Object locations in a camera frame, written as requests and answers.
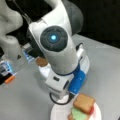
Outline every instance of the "black cable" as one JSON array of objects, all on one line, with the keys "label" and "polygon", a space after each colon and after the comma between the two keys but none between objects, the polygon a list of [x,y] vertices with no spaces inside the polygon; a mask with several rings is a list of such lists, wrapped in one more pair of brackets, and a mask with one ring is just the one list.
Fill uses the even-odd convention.
[{"label": "black cable", "polygon": [[25,18],[25,20],[27,21],[28,25],[32,22],[31,18],[25,13],[23,12],[23,10],[20,8],[20,6],[16,3],[15,0],[12,0],[12,2],[16,5],[16,7],[20,10],[22,16]]},{"label": "black cable", "polygon": [[67,100],[66,103],[58,103],[57,101],[55,101],[53,98],[52,98],[52,93],[49,94],[50,95],[50,99],[52,100],[53,103],[57,104],[57,105],[66,105],[68,104],[69,102],[71,102],[71,100],[74,98],[74,95],[72,93],[69,93],[69,98]]}]

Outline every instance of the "cable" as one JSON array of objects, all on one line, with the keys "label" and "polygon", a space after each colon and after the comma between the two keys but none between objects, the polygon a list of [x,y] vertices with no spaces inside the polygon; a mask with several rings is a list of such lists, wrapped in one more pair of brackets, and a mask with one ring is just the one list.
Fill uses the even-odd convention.
[{"label": "cable", "polygon": [[78,44],[78,45],[76,46],[76,50],[79,49],[80,45],[83,45],[83,43]]},{"label": "cable", "polygon": [[31,18],[25,13],[23,12],[23,10],[20,8],[20,6],[15,2],[15,0],[12,0],[12,2],[16,5],[16,7],[20,10],[22,16],[25,18],[25,20],[27,21],[28,25],[32,22]]},{"label": "cable", "polygon": [[52,98],[52,93],[49,94],[50,95],[50,99],[52,100],[53,103],[57,104],[57,105],[66,105],[68,104],[73,98],[75,95],[73,95],[72,93],[69,93],[69,98],[67,100],[66,103],[58,103],[57,101],[55,101],[53,98]]}]

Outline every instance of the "white table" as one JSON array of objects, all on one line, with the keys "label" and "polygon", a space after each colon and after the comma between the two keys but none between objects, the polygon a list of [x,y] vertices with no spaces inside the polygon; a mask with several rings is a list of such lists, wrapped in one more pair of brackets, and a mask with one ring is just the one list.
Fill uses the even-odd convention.
[{"label": "white table", "polygon": [[[103,120],[120,116],[120,49],[82,37],[91,66],[82,93],[93,96]],[[0,120],[49,120],[53,103],[45,81],[33,61],[23,68],[9,85],[0,87]]]}]

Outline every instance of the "white cylinder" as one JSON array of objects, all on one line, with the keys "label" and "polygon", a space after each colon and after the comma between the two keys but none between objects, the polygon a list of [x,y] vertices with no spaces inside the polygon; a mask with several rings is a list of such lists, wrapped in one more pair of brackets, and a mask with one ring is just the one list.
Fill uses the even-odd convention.
[{"label": "white cylinder", "polygon": [[0,46],[3,48],[5,58],[12,62],[17,62],[20,58],[24,58],[22,49],[18,40],[13,36],[6,36],[0,38]]},{"label": "white cylinder", "polygon": [[67,47],[63,51],[48,51],[42,45],[41,49],[55,73],[66,75],[76,69],[78,65],[78,57],[70,35],[68,35]]}]

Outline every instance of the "background wall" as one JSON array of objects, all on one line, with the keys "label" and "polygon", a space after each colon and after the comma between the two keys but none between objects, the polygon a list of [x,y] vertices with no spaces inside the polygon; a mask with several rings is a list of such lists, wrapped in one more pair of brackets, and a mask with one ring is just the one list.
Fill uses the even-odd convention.
[{"label": "background wall", "polygon": [[71,0],[84,14],[82,34],[92,39],[120,47],[119,0]]}]

